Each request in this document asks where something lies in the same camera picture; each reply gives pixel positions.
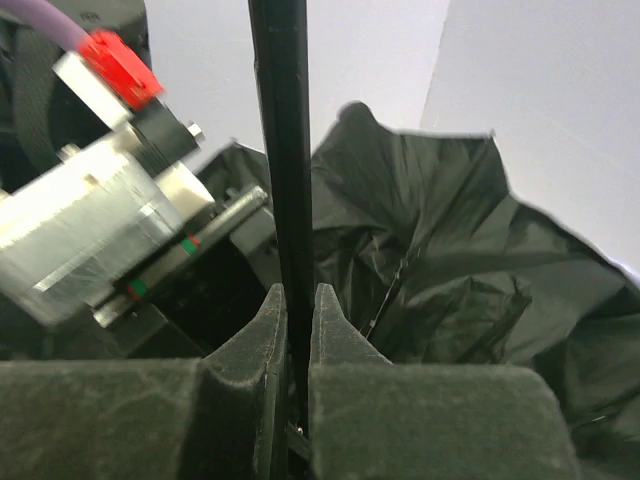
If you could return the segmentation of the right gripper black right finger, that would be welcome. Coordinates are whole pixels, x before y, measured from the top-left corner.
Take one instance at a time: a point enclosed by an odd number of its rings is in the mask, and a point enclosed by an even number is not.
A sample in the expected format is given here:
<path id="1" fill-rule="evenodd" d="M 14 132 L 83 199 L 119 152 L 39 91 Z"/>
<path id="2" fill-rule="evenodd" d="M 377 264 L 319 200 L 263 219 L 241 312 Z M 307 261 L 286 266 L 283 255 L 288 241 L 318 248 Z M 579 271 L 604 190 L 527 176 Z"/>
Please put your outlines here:
<path id="1" fill-rule="evenodd" d="M 309 365 L 317 479 L 577 479 L 558 402 L 512 366 L 389 362 L 317 288 Z"/>

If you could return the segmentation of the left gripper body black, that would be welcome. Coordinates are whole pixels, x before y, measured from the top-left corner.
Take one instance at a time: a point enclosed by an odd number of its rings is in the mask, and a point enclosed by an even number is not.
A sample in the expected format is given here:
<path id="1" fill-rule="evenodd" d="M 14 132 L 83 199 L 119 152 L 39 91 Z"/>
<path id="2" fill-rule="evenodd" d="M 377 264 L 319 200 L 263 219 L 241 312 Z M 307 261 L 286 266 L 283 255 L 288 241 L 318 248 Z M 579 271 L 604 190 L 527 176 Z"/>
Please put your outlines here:
<path id="1" fill-rule="evenodd" d="M 97 360 L 205 356 L 242 329 L 278 279 L 269 256 L 275 235 L 268 194 L 230 189 L 181 243 L 116 285 L 94 310 L 83 308 L 45 331 L 1 300 L 4 360 Z"/>

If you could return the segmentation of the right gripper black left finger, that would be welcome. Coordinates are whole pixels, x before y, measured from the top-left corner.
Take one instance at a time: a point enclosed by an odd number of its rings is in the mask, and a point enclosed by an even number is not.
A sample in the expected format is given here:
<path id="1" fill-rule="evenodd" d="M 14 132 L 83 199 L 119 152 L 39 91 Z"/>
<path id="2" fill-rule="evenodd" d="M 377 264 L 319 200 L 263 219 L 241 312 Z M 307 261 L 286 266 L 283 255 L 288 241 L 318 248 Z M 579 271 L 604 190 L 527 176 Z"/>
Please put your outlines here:
<path id="1" fill-rule="evenodd" d="M 283 479 L 280 285 L 203 359 L 5 362 L 5 479 Z"/>

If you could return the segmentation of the lilac umbrella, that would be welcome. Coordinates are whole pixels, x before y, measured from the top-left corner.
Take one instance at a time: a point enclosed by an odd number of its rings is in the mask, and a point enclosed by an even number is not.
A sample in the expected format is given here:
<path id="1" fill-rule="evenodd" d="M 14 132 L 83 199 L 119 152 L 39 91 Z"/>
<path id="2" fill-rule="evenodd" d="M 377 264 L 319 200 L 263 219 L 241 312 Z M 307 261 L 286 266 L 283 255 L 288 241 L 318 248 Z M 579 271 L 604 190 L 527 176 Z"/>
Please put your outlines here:
<path id="1" fill-rule="evenodd" d="M 249 5 L 266 151 L 231 146 L 267 176 L 310 466 L 315 296 L 389 362 L 512 366 L 556 398 L 581 475 L 639 475 L 639 288 L 512 193 L 488 135 L 396 133 L 363 103 L 309 141 L 307 5 Z"/>

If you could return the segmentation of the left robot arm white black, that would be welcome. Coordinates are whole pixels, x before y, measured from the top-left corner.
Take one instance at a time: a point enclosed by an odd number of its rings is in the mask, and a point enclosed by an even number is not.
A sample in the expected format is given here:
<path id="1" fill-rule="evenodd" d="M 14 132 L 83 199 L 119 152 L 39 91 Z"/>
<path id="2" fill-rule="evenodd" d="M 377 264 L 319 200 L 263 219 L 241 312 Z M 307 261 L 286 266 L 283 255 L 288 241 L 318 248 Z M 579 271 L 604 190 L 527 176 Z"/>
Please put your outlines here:
<path id="1" fill-rule="evenodd" d="M 52 1 L 84 27 L 112 29 L 151 67 L 148 18 L 144 1 Z M 81 104 L 51 67 L 61 55 L 58 46 L 1 13 L 1 189 L 13 193 L 40 173 L 38 162 L 52 160 L 54 146 L 72 142 L 86 146 L 107 129 Z M 195 178 L 214 196 L 215 206 L 199 213 L 192 223 L 202 227 L 262 180 L 242 180 L 225 170 L 222 160 L 210 164 Z M 89 326 L 62 333 L 51 358 L 97 359 L 189 358 L 208 355 L 241 330 L 258 311 L 266 290 L 247 260 L 241 242 L 267 239 L 273 219 L 265 203 L 196 263 L 153 297 L 152 307 L 139 307 L 108 329 Z M 44 330 L 21 307 L 1 292 L 1 361 L 41 359 Z"/>

